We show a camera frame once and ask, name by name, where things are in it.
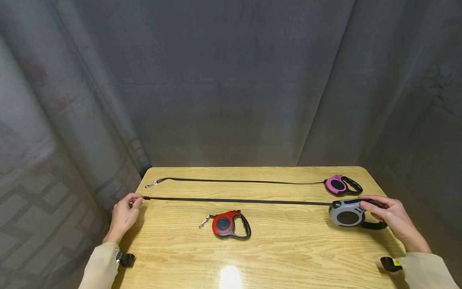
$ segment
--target sleeve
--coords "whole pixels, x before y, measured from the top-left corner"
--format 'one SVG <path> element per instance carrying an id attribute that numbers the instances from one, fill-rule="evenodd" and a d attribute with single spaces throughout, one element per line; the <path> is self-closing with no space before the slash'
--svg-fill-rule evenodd
<path id="1" fill-rule="evenodd" d="M 119 267 L 116 262 L 118 252 L 119 246 L 116 243 L 104 243 L 96 247 L 85 267 L 79 289 L 110 289 Z"/>
<path id="2" fill-rule="evenodd" d="M 398 258 L 410 289 L 459 289 L 440 256 L 408 252 Z"/>

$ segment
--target leash clip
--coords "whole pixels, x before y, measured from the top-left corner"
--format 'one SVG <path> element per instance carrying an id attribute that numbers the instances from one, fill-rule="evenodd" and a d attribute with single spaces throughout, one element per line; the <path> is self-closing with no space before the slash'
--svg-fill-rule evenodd
<path id="1" fill-rule="evenodd" d="M 153 181 L 152 184 L 145 185 L 145 189 L 150 188 L 150 187 L 152 187 L 154 185 L 158 185 L 157 181 Z"/>

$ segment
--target left hand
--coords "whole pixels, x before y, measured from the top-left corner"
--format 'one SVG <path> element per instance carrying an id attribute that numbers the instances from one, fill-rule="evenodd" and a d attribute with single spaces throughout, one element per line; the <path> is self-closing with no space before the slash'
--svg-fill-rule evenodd
<path id="1" fill-rule="evenodd" d="M 117 204 L 114 205 L 112 212 L 111 226 L 109 232 L 103 239 L 103 243 L 114 242 L 119 244 L 122 237 L 135 224 L 143 196 L 137 193 L 129 193 Z"/>

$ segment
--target red retractable leash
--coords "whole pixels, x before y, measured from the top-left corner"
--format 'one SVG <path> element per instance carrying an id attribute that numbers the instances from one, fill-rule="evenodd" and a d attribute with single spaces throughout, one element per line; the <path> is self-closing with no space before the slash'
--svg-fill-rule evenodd
<path id="1" fill-rule="evenodd" d="M 213 233 L 219 238 L 233 237 L 239 240 L 245 240 L 250 238 L 250 235 L 252 234 L 249 222 L 244 215 L 241 214 L 241 210 L 229 211 L 219 215 L 208 215 L 207 218 L 205 218 L 205 220 L 199 225 L 199 229 L 202 228 L 210 218 L 213 218 Z M 234 220 L 236 218 L 240 218 L 242 220 L 242 224 L 245 229 L 245 236 L 236 235 L 236 233 L 234 233 L 236 229 Z"/>

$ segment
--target table surface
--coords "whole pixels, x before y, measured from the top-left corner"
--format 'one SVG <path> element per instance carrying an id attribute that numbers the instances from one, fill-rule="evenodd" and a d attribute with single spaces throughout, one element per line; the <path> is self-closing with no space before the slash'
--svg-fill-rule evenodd
<path id="1" fill-rule="evenodd" d="M 317 182 L 335 174 L 356 180 L 364 194 L 384 196 L 370 174 L 344 167 L 155 167 L 137 192 L 151 197 L 241 198 L 331 202 L 323 184 L 203 183 L 165 177 Z M 208 214 L 240 209 L 252 228 L 248 240 L 216 238 Z M 241 222 L 236 233 L 244 234 Z M 145 200 L 140 217 L 121 242 L 136 256 L 119 270 L 113 288 L 407 288 L 402 272 L 377 266 L 404 250 L 389 228 L 370 231 L 334 225 L 326 206 L 198 203 Z"/>

